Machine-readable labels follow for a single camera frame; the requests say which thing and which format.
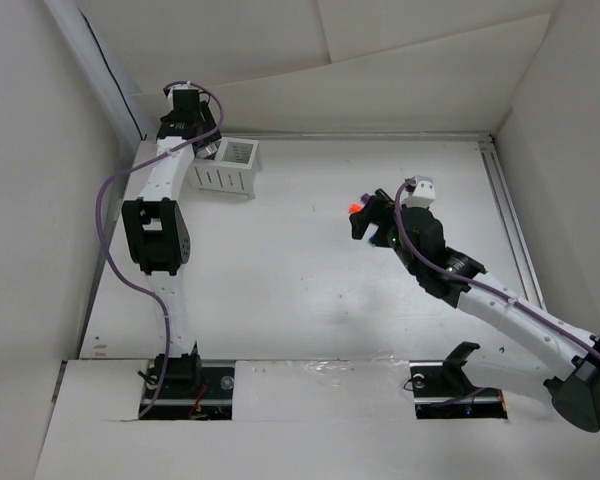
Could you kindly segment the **clear jar of paper clips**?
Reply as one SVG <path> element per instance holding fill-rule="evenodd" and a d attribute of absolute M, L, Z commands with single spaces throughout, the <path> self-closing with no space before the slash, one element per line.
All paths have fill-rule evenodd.
<path fill-rule="evenodd" d="M 219 149 L 219 143 L 218 142 L 212 142 L 207 144 L 206 146 L 202 147 L 201 149 L 198 150 L 196 157 L 200 158 L 200 159 L 211 159 L 213 160 L 218 152 Z"/>

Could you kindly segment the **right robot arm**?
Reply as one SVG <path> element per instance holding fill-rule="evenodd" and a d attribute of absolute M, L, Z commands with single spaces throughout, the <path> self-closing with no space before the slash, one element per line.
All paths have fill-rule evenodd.
<path fill-rule="evenodd" d="M 463 341 L 438 372 L 448 389 L 446 410 L 485 390 L 508 390 L 547 403 L 576 428 L 600 431 L 600 335 L 567 322 L 516 295 L 483 264 L 446 244 L 441 222 L 427 208 L 397 205 L 383 190 L 366 195 L 349 215 L 351 236 L 391 250 L 429 296 L 473 316 L 520 345 L 519 367 L 505 352 L 473 360 L 479 344 Z"/>

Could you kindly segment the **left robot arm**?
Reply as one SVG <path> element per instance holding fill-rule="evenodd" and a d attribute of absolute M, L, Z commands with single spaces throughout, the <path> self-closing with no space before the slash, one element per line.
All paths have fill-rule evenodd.
<path fill-rule="evenodd" d="M 168 347 L 145 375 L 162 383 L 163 398 L 194 396 L 202 387 L 202 366 L 183 292 L 183 267 L 191 253 L 190 235 L 178 198 L 197 150 L 219 138 L 209 104 L 190 84 L 170 85 L 171 111 L 161 118 L 157 155 L 138 198 L 126 200 L 122 217 L 130 256 L 150 290 L 166 305 Z"/>

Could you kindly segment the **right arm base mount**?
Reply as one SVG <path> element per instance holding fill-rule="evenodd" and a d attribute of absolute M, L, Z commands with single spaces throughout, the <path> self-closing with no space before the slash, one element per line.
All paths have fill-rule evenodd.
<path fill-rule="evenodd" d="M 418 420 L 507 420 L 501 390 L 474 386 L 462 368 L 480 346 L 462 342 L 443 360 L 409 362 L 402 390 L 414 401 Z"/>

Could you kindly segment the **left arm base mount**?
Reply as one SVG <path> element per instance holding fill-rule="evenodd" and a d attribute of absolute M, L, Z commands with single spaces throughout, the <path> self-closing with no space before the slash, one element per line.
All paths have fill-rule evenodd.
<path fill-rule="evenodd" d="M 234 386 L 233 361 L 203 361 L 198 381 L 170 373 L 157 400 L 140 420 L 229 421 Z"/>

